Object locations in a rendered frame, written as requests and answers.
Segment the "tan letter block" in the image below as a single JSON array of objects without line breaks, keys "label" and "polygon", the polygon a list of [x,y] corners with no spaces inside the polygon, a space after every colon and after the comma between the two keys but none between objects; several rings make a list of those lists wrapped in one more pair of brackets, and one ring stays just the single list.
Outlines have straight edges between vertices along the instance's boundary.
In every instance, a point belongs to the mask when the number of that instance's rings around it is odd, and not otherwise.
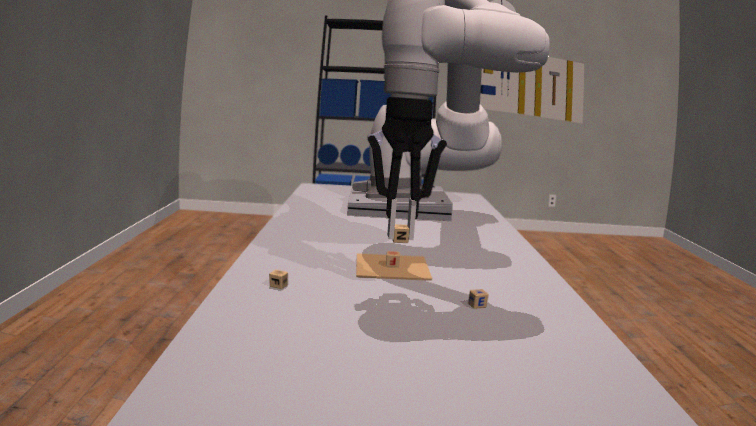
[{"label": "tan letter block", "polygon": [[483,289],[470,290],[468,304],[473,309],[486,308],[488,302],[488,293]]},{"label": "tan letter block", "polygon": [[274,270],[269,273],[270,287],[283,289],[288,285],[288,272],[281,270]]},{"label": "tan letter block", "polygon": [[409,227],[408,225],[395,224],[394,230],[394,243],[408,243],[409,242]]},{"label": "tan letter block", "polygon": [[387,251],[386,267],[399,267],[400,252]]}]

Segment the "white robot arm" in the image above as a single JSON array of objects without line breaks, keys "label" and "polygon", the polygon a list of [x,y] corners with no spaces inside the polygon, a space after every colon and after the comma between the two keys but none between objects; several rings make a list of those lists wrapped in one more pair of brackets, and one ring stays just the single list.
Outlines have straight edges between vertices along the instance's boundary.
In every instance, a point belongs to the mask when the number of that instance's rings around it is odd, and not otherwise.
[{"label": "white robot arm", "polygon": [[550,40],[536,22],[487,0],[388,0],[382,46],[384,93],[391,97],[436,97],[439,63],[448,63],[447,103],[431,121],[434,135],[447,142],[437,169],[471,171],[493,165],[502,147],[480,105],[482,69],[538,70]]}]

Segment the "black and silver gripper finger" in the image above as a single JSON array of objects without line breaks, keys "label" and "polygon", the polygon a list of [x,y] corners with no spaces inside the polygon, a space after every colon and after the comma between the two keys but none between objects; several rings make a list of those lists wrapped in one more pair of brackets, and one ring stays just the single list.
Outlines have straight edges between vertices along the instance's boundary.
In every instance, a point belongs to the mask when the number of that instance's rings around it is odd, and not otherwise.
[{"label": "black and silver gripper finger", "polygon": [[400,131],[397,134],[396,147],[395,147],[396,151],[394,149],[392,151],[392,161],[391,161],[388,188],[385,187],[382,154],[381,154],[381,148],[380,148],[380,145],[382,145],[383,143],[383,140],[382,140],[383,137],[384,137],[384,134],[381,130],[375,134],[368,135],[367,139],[373,148],[372,151],[374,150],[373,160],[374,160],[374,169],[376,168],[375,178],[376,178],[376,187],[378,185],[377,191],[380,195],[387,197],[386,214],[387,214],[387,217],[389,218],[387,236],[389,239],[394,239],[396,205],[397,205],[396,194],[397,194],[404,141],[405,141],[405,133]]},{"label": "black and silver gripper finger", "polygon": [[[408,227],[409,240],[414,240],[415,219],[418,217],[419,201],[421,198],[429,197],[432,192],[440,155],[447,145],[445,140],[436,135],[431,138],[431,153],[422,185],[420,189],[420,159],[421,159],[421,135],[413,134],[413,153],[410,152],[411,158],[411,184],[408,209]],[[421,197],[421,198],[420,198]]]}]

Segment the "tan flat mat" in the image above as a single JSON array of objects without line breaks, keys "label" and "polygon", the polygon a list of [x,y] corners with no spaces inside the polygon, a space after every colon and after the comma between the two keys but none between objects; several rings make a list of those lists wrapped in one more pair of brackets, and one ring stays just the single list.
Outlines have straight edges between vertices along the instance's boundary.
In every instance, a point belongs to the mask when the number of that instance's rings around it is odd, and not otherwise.
[{"label": "tan flat mat", "polygon": [[356,277],[432,280],[424,256],[400,256],[399,267],[386,267],[386,255],[357,253]]}]

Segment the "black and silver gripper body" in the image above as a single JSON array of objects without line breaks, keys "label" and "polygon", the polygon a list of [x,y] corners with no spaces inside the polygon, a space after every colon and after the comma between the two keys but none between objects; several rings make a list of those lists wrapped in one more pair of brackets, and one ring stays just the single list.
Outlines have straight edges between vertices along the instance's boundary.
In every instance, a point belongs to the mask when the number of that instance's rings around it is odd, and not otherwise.
[{"label": "black and silver gripper body", "polygon": [[413,153],[413,134],[416,132],[421,135],[421,150],[431,140],[434,135],[432,103],[431,100],[388,97],[382,132],[394,150],[400,131],[405,133],[403,152]]}]

